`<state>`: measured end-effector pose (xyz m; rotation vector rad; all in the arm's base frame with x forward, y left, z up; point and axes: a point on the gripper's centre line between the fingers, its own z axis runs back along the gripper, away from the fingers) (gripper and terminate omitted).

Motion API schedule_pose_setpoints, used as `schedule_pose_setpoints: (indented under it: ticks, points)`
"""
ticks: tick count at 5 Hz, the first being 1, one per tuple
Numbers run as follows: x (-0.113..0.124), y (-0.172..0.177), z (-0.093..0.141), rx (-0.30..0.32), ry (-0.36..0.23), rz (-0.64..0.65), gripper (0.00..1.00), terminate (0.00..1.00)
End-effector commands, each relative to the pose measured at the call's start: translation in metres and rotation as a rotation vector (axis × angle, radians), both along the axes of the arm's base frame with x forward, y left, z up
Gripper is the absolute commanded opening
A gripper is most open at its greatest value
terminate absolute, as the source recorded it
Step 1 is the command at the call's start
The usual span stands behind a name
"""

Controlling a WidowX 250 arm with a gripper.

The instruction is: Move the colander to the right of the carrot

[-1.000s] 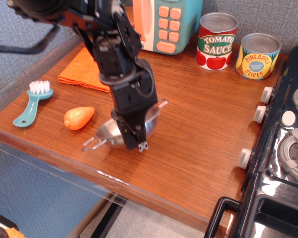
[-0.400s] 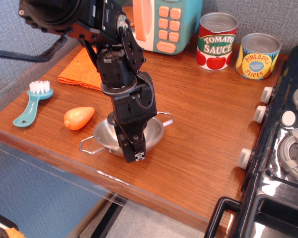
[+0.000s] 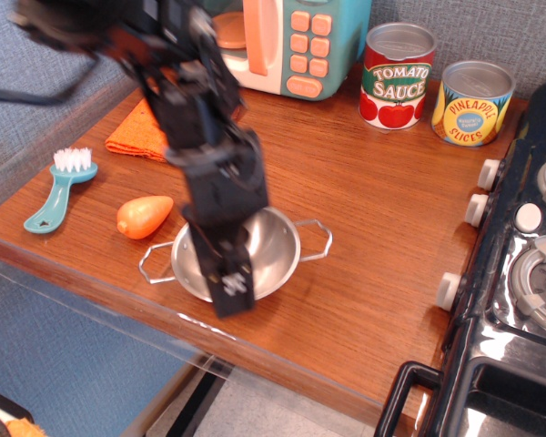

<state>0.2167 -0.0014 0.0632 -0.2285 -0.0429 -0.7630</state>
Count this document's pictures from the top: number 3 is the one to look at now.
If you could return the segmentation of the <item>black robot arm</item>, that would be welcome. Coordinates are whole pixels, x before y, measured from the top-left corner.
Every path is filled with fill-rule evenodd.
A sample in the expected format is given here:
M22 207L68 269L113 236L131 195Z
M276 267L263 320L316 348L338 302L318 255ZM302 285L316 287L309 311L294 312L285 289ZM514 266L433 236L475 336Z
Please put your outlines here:
M268 204L258 136L235 120L237 80L195 1L18 1L15 23L55 50L109 57L139 84L189 195L182 214L216 314L251 310L246 221Z

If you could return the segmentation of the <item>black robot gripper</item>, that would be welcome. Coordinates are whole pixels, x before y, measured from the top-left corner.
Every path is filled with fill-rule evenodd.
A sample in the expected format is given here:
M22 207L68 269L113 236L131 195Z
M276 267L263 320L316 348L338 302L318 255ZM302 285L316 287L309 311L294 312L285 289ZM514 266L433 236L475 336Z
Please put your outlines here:
M238 89L218 89L198 63L176 79L153 66L137 66L136 77L167 137L165 158L185 175L188 225L215 312L227 318L252 310L253 267L240 222L268 205L268 190L258 136L231 117Z

